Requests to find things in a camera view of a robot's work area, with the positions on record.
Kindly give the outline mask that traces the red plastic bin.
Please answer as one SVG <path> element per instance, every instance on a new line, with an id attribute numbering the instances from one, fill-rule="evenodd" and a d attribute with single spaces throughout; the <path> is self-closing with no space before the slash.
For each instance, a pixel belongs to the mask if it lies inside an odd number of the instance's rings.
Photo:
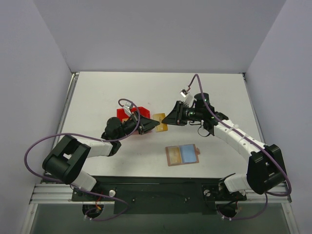
<path id="1" fill-rule="evenodd" d="M 147 110 L 144 107 L 138 107 L 138 110 L 140 114 L 146 118 L 150 118 L 150 111 Z M 126 121 L 129 117 L 125 114 L 124 110 L 122 108 L 117 109 L 117 118 L 123 123 Z"/>

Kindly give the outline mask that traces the tan leather card holder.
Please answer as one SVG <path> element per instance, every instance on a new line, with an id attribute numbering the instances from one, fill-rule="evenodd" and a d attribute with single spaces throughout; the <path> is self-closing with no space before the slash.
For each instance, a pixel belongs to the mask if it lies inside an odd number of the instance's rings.
<path id="1" fill-rule="evenodd" d="M 199 163 L 198 156 L 200 155 L 200 150 L 196 147 L 195 144 L 186 144 L 186 145 L 178 145 L 177 146 L 180 149 L 182 163 L 176 164 L 176 165 L 170 165 L 169 159 L 168 159 L 168 148 L 169 147 L 165 148 L 168 166 L 178 166 L 178 165 L 184 165 L 184 164 Z"/>

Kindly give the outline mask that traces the gold card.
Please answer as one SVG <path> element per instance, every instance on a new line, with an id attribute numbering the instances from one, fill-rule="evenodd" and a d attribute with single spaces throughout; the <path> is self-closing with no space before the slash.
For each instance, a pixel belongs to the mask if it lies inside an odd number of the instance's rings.
<path id="1" fill-rule="evenodd" d="M 168 148 L 168 159 L 170 165 L 176 165 L 182 163 L 181 154 L 179 147 Z"/>

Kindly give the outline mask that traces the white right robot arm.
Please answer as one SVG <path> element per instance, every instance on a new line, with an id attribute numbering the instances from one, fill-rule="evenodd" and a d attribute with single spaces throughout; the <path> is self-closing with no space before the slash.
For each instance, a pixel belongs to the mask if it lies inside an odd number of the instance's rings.
<path id="1" fill-rule="evenodd" d="M 232 174 L 221 180 L 217 192 L 222 199 L 229 199 L 235 192 L 244 190 L 253 190 L 261 195 L 286 180 L 280 148 L 254 139 L 234 125 L 226 115 L 216 112 L 207 93 L 196 94 L 191 107 L 177 101 L 173 110 L 162 120 L 164 124 L 177 126 L 191 122 L 200 122 L 210 135 L 226 142 L 248 163 L 245 174 Z"/>

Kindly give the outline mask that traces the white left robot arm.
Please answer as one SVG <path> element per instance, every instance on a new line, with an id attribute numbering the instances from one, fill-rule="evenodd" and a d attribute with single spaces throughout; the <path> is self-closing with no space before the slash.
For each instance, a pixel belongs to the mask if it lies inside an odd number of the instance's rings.
<path id="1" fill-rule="evenodd" d="M 107 120 L 99 141 L 65 135 L 45 158 L 42 167 L 62 183 L 83 189 L 83 195 L 94 201 L 99 198 L 100 188 L 96 185 L 96 179 L 82 170 L 86 159 L 113 156 L 121 147 L 121 138 L 134 132 L 143 135 L 159 125 L 159 121 L 138 115 L 137 112 L 133 112 L 125 122 L 112 117 Z"/>

